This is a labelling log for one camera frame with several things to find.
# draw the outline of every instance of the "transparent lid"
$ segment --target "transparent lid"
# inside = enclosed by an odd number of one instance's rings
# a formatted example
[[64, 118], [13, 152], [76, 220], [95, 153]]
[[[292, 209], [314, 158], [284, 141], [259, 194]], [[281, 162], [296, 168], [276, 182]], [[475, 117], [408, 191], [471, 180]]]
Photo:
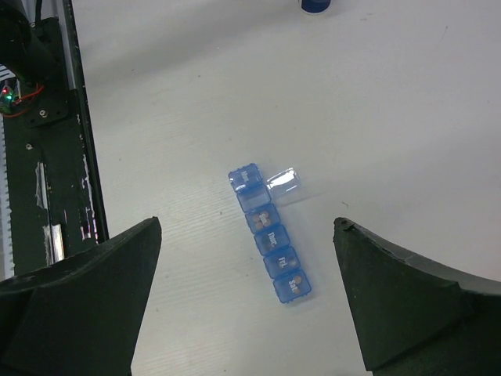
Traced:
[[266, 180], [266, 186], [268, 187], [272, 199], [276, 199], [298, 188], [299, 182], [300, 180], [296, 170], [288, 168]]

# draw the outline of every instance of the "blue bottle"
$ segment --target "blue bottle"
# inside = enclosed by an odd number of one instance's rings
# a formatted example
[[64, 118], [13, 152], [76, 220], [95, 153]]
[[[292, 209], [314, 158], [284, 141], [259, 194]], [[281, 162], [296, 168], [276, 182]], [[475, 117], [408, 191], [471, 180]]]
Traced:
[[305, 12], [318, 14], [329, 8], [330, 0], [299, 0], [299, 4]]

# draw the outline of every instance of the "white table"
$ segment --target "white table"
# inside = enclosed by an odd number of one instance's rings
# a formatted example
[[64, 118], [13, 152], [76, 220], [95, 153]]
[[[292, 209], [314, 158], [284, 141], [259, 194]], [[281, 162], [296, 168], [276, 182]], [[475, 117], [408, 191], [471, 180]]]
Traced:
[[[111, 234], [163, 246], [135, 375], [365, 373], [332, 244], [347, 216], [501, 274], [501, 2], [75, 0]], [[294, 166], [314, 287], [281, 305], [226, 179]]]

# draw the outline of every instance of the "pill box compartment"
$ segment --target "pill box compartment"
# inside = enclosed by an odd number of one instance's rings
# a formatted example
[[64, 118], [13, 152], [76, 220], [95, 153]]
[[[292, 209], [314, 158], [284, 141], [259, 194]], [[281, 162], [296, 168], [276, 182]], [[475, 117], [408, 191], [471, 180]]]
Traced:
[[290, 244], [289, 234], [283, 225], [266, 228], [254, 236], [254, 241], [263, 256]]
[[228, 174], [228, 179], [235, 192], [239, 193], [258, 186], [263, 178], [256, 164], [251, 163]]
[[312, 291], [312, 286], [301, 269], [274, 280], [273, 287], [282, 303], [290, 303]]
[[252, 233], [259, 233], [280, 223], [280, 215], [274, 204], [267, 204], [248, 212], [245, 219]]
[[272, 198], [264, 184], [250, 188], [236, 195], [244, 213], [252, 212], [256, 208], [268, 204]]
[[283, 248], [263, 259], [271, 278], [276, 279], [301, 267], [296, 251], [292, 247]]

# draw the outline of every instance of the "pill organizer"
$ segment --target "pill organizer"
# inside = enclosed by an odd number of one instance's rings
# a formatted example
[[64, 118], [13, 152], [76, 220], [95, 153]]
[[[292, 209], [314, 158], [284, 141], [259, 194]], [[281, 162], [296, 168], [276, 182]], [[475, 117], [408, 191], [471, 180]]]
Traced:
[[276, 206], [278, 197], [299, 187], [299, 177], [288, 168], [264, 181], [259, 167], [248, 164], [228, 174], [229, 182], [245, 215], [247, 225], [269, 276], [274, 280], [275, 292], [282, 303], [306, 296], [312, 286], [301, 269], [297, 252], [290, 245], [286, 227], [281, 223]]
[[274, 280], [273, 287], [282, 303], [290, 303], [312, 291], [312, 286], [301, 269]]
[[266, 227], [280, 223], [280, 215], [274, 204], [267, 204], [248, 212], [245, 219], [252, 233], [258, 233]]
[[263, 256], [290, 244], [289, 234], [283, 225], [275, 225], [255, 234], [254, 241]]
[[276, 279], [301, 267], [301, 262], [292, 247], [283, 248], [263, 259], [271, 278]]

